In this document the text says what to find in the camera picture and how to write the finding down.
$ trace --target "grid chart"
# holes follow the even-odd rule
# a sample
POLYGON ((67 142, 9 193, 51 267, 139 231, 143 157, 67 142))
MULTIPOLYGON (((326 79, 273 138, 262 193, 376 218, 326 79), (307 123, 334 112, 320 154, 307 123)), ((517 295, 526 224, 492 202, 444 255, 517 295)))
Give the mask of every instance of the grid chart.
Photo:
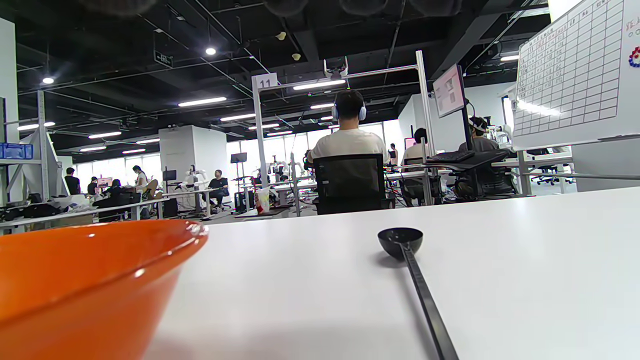
POLYGON ((520 48, 514 136, 617 116, 623 6, 579 6, 520 48))

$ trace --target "whiteboard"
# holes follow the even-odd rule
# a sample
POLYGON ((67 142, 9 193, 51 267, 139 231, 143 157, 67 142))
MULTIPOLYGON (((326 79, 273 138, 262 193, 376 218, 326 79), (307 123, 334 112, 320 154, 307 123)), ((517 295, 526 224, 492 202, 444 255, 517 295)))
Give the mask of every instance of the whiteboard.
POLYGON ((433 83, 438 116, 445 117, 465 107, 458 64, 453 65, 433 83))
POLYGON ((520 47, 513 145, 640 133, 640 1, 584 0, 520 47))

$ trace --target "shelf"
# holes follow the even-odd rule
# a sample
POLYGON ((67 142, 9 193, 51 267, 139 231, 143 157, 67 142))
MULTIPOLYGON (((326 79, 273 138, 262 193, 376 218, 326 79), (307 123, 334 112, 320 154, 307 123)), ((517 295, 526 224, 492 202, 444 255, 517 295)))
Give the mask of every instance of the shelf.
POLYGON ((0 165, 39 164, 40 160, 0 159, 0 165))

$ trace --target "exit sign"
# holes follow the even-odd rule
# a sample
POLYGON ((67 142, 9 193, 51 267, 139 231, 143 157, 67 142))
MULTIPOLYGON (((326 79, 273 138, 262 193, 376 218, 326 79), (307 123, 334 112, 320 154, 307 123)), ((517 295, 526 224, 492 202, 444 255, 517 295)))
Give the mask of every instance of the exit sign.
POLYGON ((154 51, 154 60, 166 67, 173 68, 173 56, 163 55, 159 51, 154 51))

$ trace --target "blue storage bin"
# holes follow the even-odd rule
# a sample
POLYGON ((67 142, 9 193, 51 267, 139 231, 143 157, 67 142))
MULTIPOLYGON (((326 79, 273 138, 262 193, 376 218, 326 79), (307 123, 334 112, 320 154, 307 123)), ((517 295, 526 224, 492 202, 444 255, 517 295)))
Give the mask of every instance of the blue storage bin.
POLYGON ((5 159, 24 160, 25 149, 21 143, 5 143, 3 147, 5 159))
POLYGON ((24 146, 24 158, 26 160, 33 160, 33 145, 27 144, 24 146))

